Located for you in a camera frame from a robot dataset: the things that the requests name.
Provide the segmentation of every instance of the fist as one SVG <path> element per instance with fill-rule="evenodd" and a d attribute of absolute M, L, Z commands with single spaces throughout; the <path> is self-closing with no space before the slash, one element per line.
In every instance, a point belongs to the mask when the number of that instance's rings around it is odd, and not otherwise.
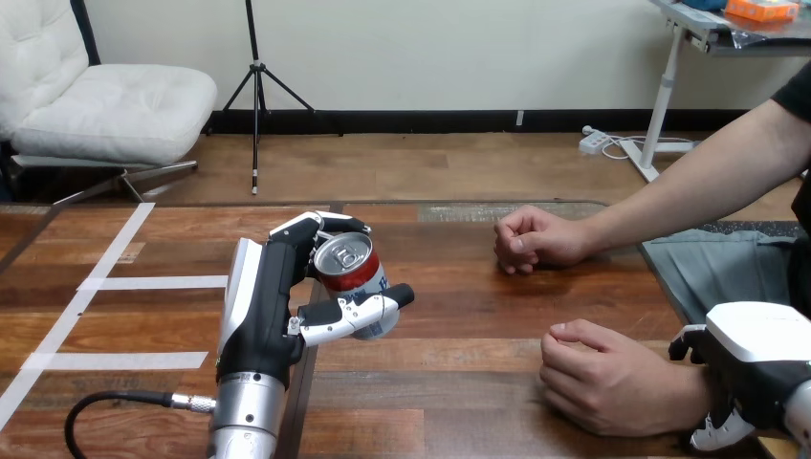
<path fill-rule="evenodd" d="M 495 251 L 508 274 L 531 273 L 538 263 L 577 264 L 589 255 L 591 237 L 584 222 L 572 222 L 549 212 L 524 206 L 494 227 Z"/>
<path fill-rule="evenodd" d="M 579 342 L 576 350 L 567 342 Z M 541 340 L 546 400 L 598 435 L 643 437 L 694 428 L 712 408 L 700 367 L 676 365 L 633 339 L 585 320 Z"/>

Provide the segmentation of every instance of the can lid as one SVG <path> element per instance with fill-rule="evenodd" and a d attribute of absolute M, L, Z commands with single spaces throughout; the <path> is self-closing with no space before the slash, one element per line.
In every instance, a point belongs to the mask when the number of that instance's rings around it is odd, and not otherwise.
<path fill-rule="evenodd" d="M 319 273 L 341 275 L 363 266 L 372 252 L 372 240 L 359 232 L 333 237 L 316 252 L 314 263 Z"/>

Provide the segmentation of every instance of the tripod leg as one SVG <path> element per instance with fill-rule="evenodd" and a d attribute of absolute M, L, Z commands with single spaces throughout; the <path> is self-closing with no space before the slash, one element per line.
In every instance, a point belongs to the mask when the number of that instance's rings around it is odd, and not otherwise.
<path fill-rule="evenodd" d="M 259 108 L 261 108 L 259 116 L 259 126 L 261 130 L 262 124 L 265 122 L 265 116 L 268 114 L 268 107 L 265 106 L 265 85 L 262 84 L 262 74 L 256 74 L 256 79 L 259 80 Z M 262 141 L 262 135 L 258 135 L 257 142 Z"/>
<path fill-rule="evenodd" d="M 343 133 L 340 131 L 339 127 L 337 127 L 329 118 L 326 118 L 320 112 L 317 112 L 316 109 L 311 107 L 309 103 L 305 102 L 303 98 L 300 98 L 298 94 L 294 93 L 292 89 L 288 88 L 287 85 L 284 84 L 280 79 L 278 79 L 274 74 L 272 74 L 270 70 L 268 70 L 267 68 L 263 68 L 262 72 L 264 72 L 268 77 L 270 77 L 273 81 L 275 81 L 276 84 L 281 86 L 281 89 L 287 91 L 289 95 L 293 96 L 293 98 L 298 100 L 298 103 L 304 105 L 304 107 L 307 108 L 307 110 L 309 110 L 310 113 L 316 115 L 322 120 L 325 120 L 326 123 L 329 124 L 329 126 L 332 128 L 333 132 L 338 133 L 339 137 L 343 137 Z"/>
<path fill-rule="evenodd" d="M 259 75 L 259 107 L 262 109 L 262 118 L 265 118 L 268 107 L 265 106 L 265 85 L 262 84 L 262 75 Z"/>
<path fill-rule="evenodd" d="M 253 188 L 255 196 L 259 192 L 259 81 L 262 74 L 253 79 Z"/>
<path fill-rule="evenodd" d="M 242 88 L 244 88 L 244 87 L 245 87 L 245 85 L 246 85 L 246 84 L 248 84 L 248 79 L 249 79 L 249 78 L 251 77 L 251 75 L 253 75 L 254 73 L 255 73 L 255 70 L 254 70 L 253 68 L 251 68 L 251 69 L 248 71 L 248 74 L 247 74 L 247 75 L 245 75 L 245 79 L 243 79 L 243 80 L 242 80 L 242 82 L 239 84 L 239 87 L 238 87 L 238 88 L 236 88 L 236 91 L 233 93 L 233 96 L 231 96 L 231 97 L 230 97 L 229 103 L 227 103 L 227 104 L 226 104 L 226 107 L 223 109 L 223 111 L 224 111 L 224 112 L 229 111 L 229 109 L 230 109 L 231 105 L 232 105 L 232 104 L 233 104 L 233 102 L 236 100 L 236 97 L 237 97 L 237 96 L 239 96 L 239 93 L 241 93 L 241 92 L 242 92 Z"/>

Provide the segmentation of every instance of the black sleeve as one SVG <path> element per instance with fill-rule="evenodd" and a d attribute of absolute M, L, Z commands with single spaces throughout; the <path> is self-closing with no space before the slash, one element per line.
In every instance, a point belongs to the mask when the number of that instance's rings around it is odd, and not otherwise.
<path fill-rule="evenodd" d="M 773 97 L 794 116 L 811 122 L 811 62 L 792 77 Z"/>

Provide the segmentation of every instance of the robotic arm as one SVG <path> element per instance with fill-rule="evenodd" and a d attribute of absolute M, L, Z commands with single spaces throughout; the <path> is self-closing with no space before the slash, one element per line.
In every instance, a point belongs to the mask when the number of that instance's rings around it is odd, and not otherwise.
<path fill-rule="evenodd" d="M 316 275 L 313 255 L 331 232 L 371 229 L 330 212 L 306 212 L 272 230 L 264 245 L 239 241 L 217 347 L 218 397 L 209 459 L 273 457 L 290 367 L 303 349 L 347 337 L 414 300 L 405 284 L 354 301 L 333 299 L 289 312 L 290 289 Z"/>
<path fill-rule="evenodd" d="M 725 396 L 690 437 L 718 450 L 756 429 L 776 430 L 811 451 L 811 321 L 794 308 L 737 302 L 715 306 L 706 325 L 685 327 L 669 348 L 674 361 L 705 363 Z"/>

